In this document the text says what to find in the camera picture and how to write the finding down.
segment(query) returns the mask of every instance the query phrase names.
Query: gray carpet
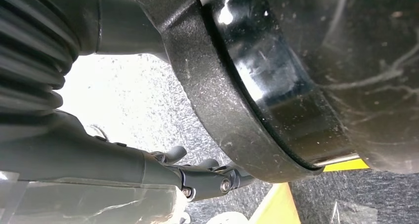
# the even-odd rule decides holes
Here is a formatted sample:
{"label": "gray carpet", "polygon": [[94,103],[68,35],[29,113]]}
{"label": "gray carpet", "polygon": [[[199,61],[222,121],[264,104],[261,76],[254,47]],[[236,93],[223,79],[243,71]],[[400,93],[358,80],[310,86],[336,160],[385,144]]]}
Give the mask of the gray carpet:
{"label": "gray carpet", "polygon": [[417,224],[418,180],[419,174],[329,172],[293,182],[291,191],[301,224]]}

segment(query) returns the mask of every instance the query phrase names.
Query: black metal part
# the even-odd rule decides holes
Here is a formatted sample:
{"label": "black metal part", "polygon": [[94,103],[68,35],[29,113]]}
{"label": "black metal part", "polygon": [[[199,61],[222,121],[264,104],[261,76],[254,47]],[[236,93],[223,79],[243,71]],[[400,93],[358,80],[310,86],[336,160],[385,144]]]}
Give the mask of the black metal part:
{"label": "black metal part", "polygon": [[89,136],[73,115],[0,117],[0,167],[20,180],[98,179],[180,187],[180,177],[145,151]]}
{"label": "black metal part", "polygon": [[228,176],[199,167],[179,167],[182,173],[182,188],[190,188],[192,194],[189,201],[200,201],[204,199],[224,196],[227,192],[220,189],[220,185]]}
{"label": "black metal part", "polygon": [[135,0],[44,1],[53,7],[77,34],[81,55],[91,53],[165,55],[159,32]]}
{"label": "black metal part", "polygon": [[200,166],[169,166],[182,174],[182,191],[188,201],[199,201],[226,195],[229,191],[247,186],[254,181],[249,173],[235,164],[216,169]]}
{"label": "black metal part", "polygon": [[235,163],[269,182],[321,173],[322,169],[307,169],[285,153],[254,115],[233,79],[234,72],[226,66],[228,55],[215,47],[210,21],[204,22],[197,0],[138,1],[161,33],[195,113]]}
{"label": "black metal part", "polygon": [[230,190],[247,186],[253,183],[254,181],[254,178],[249,173],[247,173],[245,170],[238,167],[234,163],[228,164],[227,166],[220,167],[214,171],[225,174],[229,177],[230,182],[231,182]]}
{"label": "black metal part", "polygon": [[285,41],[267,0],[200,0],[279,146],[305,166],[355,153],[332,108]]}
{"label": "black metal part", "polygon": [[183,146],[175,146],[168,152],[155,151],[150,154],[153,155],[159,162],[174,164],[185,157],[188,152]]}
{"label": "black metal part", "polygon": [[419,172],[419,0],[268,0],[348,143],[373,169]]}
{"label": "black metal part", "polygon": [[220,164],[215,159],[205,159],[203,162],[198,164],[199,167],[212,170],[214,167],[219,167]]}
{"label": "black metal part", "polygon": [[291,157],[307,166],[359,153],[378,170],[419,172],[418,0],[200,2]]}
{"label": "black metal part", "polygon": [[[133,0],[120,4],[124,11],[132,8],[131,14],[140,14],[131,21],[109,6],[120,0],[91,0],[94,4],[84,2],[75,9],[66,1],[0,0],[1,170],[17,173],[19,181],[188,185],[200,190],[195,200],[224,195],[221,184],[228,176],[202,167],[169,165],[186,155],[183,147],[156,154],[167,164],[159,163],[148,152],[89,136],[76,117],[55,109],[62,101],[52,89],[63,86],[63,75],[79,53],[141,52],[149,45],[147,40],[161,42]],[[85,27],[67,24],[69,16]],[[118,25],[110,19],[127,22]],[[150,35],[127,38],[126,32],[116,33],[117,26],[128,30],[136,24],[144,27],[143,35],[147,31]]]}

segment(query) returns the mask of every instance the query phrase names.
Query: scratch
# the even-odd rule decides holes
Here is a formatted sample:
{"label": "scratch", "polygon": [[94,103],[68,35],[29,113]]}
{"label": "scratch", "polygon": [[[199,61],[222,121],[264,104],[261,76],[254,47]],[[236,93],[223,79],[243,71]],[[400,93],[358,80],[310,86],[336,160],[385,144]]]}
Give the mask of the scratch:
{"label": "scratch", "polygon": [[191,78],[191,72],[189,71],[189,62],[188,62],[187,58],[185,59],[185,70],[186,70],[186,77],[188,79],[190,79]]}
{"label": "scratch", "polygon": [[399,58],[397,58],[389,67],[388,70],[384,71],[383,73],[373,76],[373,77],[369,77],[360,81],[356,81],[356,82],[350,82],[350,83],[341,83],[341,84],[331,84],[331,85],[327,85],[327,86],[320,86],[326,89],[331,89],[331,90],[346,90],[346,89],[352,89],[352,88],[360,88],[360,87],[364,87],[364,86],[368,86],[371,84],[375,84],[378,82],[382,82],[382,81],[387,81],[390,79],[393,79],[395,77],[401,76],[403,74],[403,69],[402,67],[406,65],[406,61],[407,63],[411,63],[412,60],[409,60],[412,56],[414,56],[415,53],[417,53],[417,51],[419,50],[419,28],[415,29],[415,33],[416,33],[416,40],[417,43],[415,46],[413,46],[412,49],[410,49],[408,52],[406,52],[405,54],[403,54],[402,56],[400,56]]}
{"label": "scratch", "polygon": [[364,140],[367,143],[375,144],[375,145],[405,145],[408,142],[405,141],[399,141],[399,142],[380,142],[380,141],[371,141],[371,140]]}
{"label": "scratch", "polygon": [[335,96],[332,93],[329,93],[328,96],[330,98],[332,98],[334,101],[336,101],[337,103],[339,103],[340,105],[346,107],[344,110],[347,113],[355,114],[355,115],[367,115],[368,114],[368,112],[357,111],[355,108],[353,108],[352,106],[350,106],[347,103],[343,102],[343,100],[341,100],[340,98],[338,98],[337,96]]}
{"label": "scratch", "polygon": [[253,168],[256,168],[256,169],[260,170],[260,167],[252,165],[252,164],[246,164],[246,166],[250,166],[250,167],[253,167]]}
{"label": "scratch", "polygon": [[412,96],[416,95],[416,101],[419,102],[419,88],[411,88],[408,86],[384,86],[381,88],[378,88],[376,90],[368,91],[369,93],[376,93],[386,90],[404,90],[406,92],[406,95],[403,96],[403,99],[406,100]]}
{"label": "scratch", "polygon": [[324,47],[326,47],[326,48],[328,48],[328,49],[330,49],[330,50],[332,50],[332,51],[336,52],[336,53],[339,53],[339,54],[344,54],[344,55],[346,55],[346,54],[347,54],[347,51],[343,51],[342,49],[340,49],[340,48],[338,48],[338,47],[336,47],[336,46],[334,46],[334,45],[331,45],[331,44],[330,44],[330,43],[328,43],[328,42],[324,42],[322,45],[323,45]]}
{"label": "scratch", "polygon": [[342,12],[345,9],[346,0],[339,0],[337,3],[337,7],[335,10],[335,13],[333,15],[333,20],[330,23],[329,30],[326,32],[325,39],[323,40],[323,43],[327,42],[332,35],[332,33],[335,31],[336,27],[339,24],[339,21],[342,16]]}
{"label": "scratch", "polygon": [[128,206],[128,205],[134,204],[134,203],[141,203],[142,201],[143,201],[143,199],[141,199],[141,200],[134,200],[134,201],[129,202],[129,203],[124,203],[124,204],[120,204],[120,205],[114,205],[114,206],[109,206],[109,207],[106,207],[106,208],[104,208],[104,209],[101,209],[101,210],[100,210],[100,211],[98,211],[97,213],[93,214],[92,216],[88,217],[88,218],[87,218],[84,222],[86,222],[86,221],[88,221],[90,218],[96,217],[96,216],[98,216],[98,215],[100,215],[100,214],[102,214],[102,213],[104,213],[104,212],[106,212],[106,211],[109,211],[109,210],[112,210],[112,209],[121,208],[121,207],[125,207],[125,206]]}
{"label": "scratch", "polygon": [[135,222],[135,224],[139,224],[141,221],[143,221],[143,217],[140,217],[140,219],[138,219],[138,221]]}
{"label": "scratch", "polygon": [[268,59],[265,57],[265,55],[263,55],[263,52],[262,52],[262,51],[260,51],[260,50],[259,50],[259,54],[260,54],[260,56],[262,56],[263,60],[265,60],[265,61],[266,61],[266,60],[268,60]]}
{"label": "scratch", "polygon": [[368,137],[369,136],[368,133],[361,132],[361,131],[358,131],[358,130],[355,130],[355,129],[350,129],[348,127],[343,127],[343,129],[348,131],[351,134],[357,134],[357,135],[362,136],[362,137]]}
{"label": "scratch", "polygon": [[409,65],[412,65],[413,63],[417,62],[418,60],[419,60],[419,56],[415,56],[415,57],[410,58],[409,60],[406,60],[403,63],[403,65],[404,66],[409,66]]}
{"label": "scratch", "polygon": [[364,123],[364,122],[367,122],[367,121],[369,121],[371,119],[374,119],[376,117],[379,117],[379,116],[381,116],[383,114],[385,114],[385,112],[374,113],[374,114],[371,114],[370,116],[364,117],[363,119],[353,121],[350,124],[351,125],[357,125],[357,124],[360,124],[360,123]]}
{"label": "scratch", "polygon": [[330,223],[334,223],[335,216],[337,218],[337,224],[340,224],[340,215],[339,215],[339,209],[337,208],[337,201],[335,201],[335,206],[333,207],[333,215],[332,219],[330,220]]}
{"label": "scratch", "polygon": [[325,75],[325,78],[329,81],[329,82],[333,82],[333,83],[337,83],[338,81],[336,79],[334,79],[333,77],[331,77],[330,75]]}

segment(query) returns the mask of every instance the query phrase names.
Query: transparent plastic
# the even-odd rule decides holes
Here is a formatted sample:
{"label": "transparent plastic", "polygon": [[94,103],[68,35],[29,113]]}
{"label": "transparent plastic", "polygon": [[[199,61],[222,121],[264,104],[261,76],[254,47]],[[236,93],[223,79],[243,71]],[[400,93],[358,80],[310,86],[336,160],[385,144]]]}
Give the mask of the transparent plastic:
{"label": "transparent plastic", "polygon": [[178,224],[185,206],[176,186],[27,182],[18,181],[16,173],[0,172],[0,224]]}
{"label": "transparent plastic", "polygon": [[378,210],[355,203],[336,201],[330,224],[378,224]]}

